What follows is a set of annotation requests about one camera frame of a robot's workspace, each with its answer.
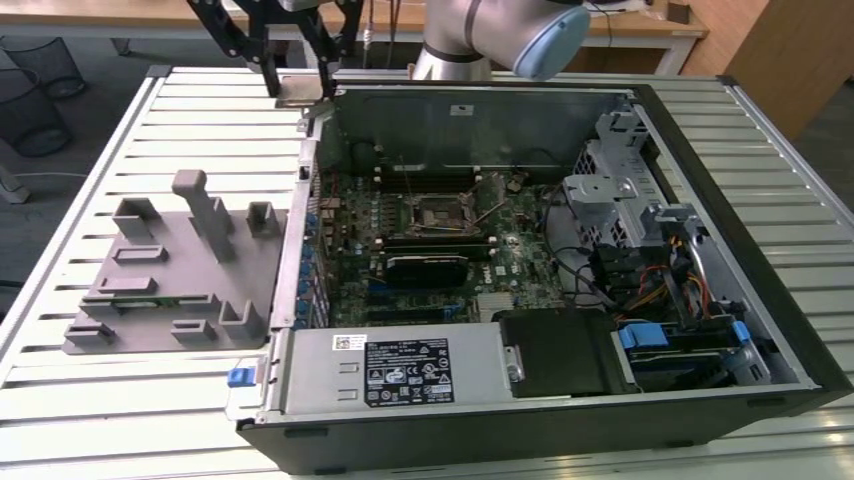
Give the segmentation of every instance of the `mesh waste bin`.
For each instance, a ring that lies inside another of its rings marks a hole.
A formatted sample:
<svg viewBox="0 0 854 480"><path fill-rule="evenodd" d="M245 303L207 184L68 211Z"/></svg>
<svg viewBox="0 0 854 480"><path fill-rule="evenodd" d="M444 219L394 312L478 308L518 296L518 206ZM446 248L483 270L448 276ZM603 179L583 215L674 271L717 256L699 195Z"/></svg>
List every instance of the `mesh waste bin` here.
<svg viewBox="0 0 854 480"><path fill-rule="evenodd" d="M19 68L39 74L51 98L68 98L83 92L85 81L61 38L1 37L0 48Z"/></svg>
<svg viewBox="0 0 854 480"><path fill-rule="evenodd" d="M0 70L0 138L24 157L53 153L71 141L63 117L31 70Z"/></svg>

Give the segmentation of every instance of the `blue latch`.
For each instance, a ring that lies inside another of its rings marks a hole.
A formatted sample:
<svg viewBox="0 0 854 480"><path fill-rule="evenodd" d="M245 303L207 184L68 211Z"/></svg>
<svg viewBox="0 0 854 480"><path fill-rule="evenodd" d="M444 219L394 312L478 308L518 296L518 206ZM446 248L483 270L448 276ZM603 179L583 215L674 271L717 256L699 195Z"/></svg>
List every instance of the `blue latch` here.
<svg viewBox="0 0 854 480"><path fill-rule="evenodd" d="M735 330L735 336L738 337L738 341L742 343L747 343L750 341L750 330L747 330L747 325L741 320L735 320L733 322L733 330Z"/></svg>
<svg viewBox="0 0 854 480"><path fill-rule="evenodd" d="M255 367L232 368L228 372L228 388L255 386Z"/></svg>
<svg viewBox="0 0 854 480"><path fill-rule="evenodd" d="M651 322L626 325L619 331L619 341L626 350L635 347L666 347L670 345L664 329L658 323Z"/></svg>
<svg viewBox="0 0 854 480"><path fill-rule="evenodd" d="M306 315L308 313L308 308L311 307L311 305L308 304L308 302L306 300L298 300L296 301L296 313L299 315Z"/></svg>

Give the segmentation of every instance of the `sticker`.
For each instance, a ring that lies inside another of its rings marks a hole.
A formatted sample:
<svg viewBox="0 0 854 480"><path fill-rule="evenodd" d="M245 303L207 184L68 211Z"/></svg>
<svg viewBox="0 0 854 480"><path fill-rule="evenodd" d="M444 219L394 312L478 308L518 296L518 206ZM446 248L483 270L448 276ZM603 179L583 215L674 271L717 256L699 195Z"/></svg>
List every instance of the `sticker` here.
<svg viewBox="0 0 854 480"><path fill-rule="evenodd" d="M363 343L363 348L368 407L454 402L447 338L370 342Z"/></svg>
<svg viewBox="0 0 854 480"><path fill-rule="evenodd" d="M367 335L334 335L332 350L364 350Z"/></svg>
<svg viewBox="0 0 854 480"><path fill-rule="evenodd" d="M452 117L471 117L475 114L474 105L451 105Z"/></svg>

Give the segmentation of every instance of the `gray carpet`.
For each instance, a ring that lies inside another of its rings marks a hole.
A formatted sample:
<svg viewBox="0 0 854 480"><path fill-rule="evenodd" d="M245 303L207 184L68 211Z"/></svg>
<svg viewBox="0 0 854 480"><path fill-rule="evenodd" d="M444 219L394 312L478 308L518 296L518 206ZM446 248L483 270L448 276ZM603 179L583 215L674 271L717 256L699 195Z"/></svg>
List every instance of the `gray carpet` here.
<svg viewBox="0 0 854 480"><path fill-rule="evenodd" d="M39 159L19 157L0 143L0 163L13 173L89 171L149 65L241 65L240 61L225 58L212 41L133 40L133 54L128 57L115 54L107 39L68 39L67 44L89 84L83 95L57 103L75 141L59 153ZM300 53L299 49L294 50L296 58L291 64L298 66L294 62L302 60ZM8 68L11 62L0 57L0 68ZM853 131L854 88L846 86L810 125L797 147L849 206L854 206ZM25 280L81 182L83 179L75 177L27 177L31 201L16 206L0 201L0 280ZM15 290L0 287L0 312L8 310L15 294Z"/></svg>

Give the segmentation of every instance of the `power supply label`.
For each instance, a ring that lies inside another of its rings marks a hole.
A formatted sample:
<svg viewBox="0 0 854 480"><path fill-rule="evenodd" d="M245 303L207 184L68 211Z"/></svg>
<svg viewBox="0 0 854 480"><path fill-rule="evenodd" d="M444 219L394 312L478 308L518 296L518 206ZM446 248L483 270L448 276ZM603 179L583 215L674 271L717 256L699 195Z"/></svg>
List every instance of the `power supply label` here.
<svg viewBox="0 0 854 480"><path fill-rule="evenodd" d="M454 402L448 339L364 344L364 403L399 407Z"/></svg>

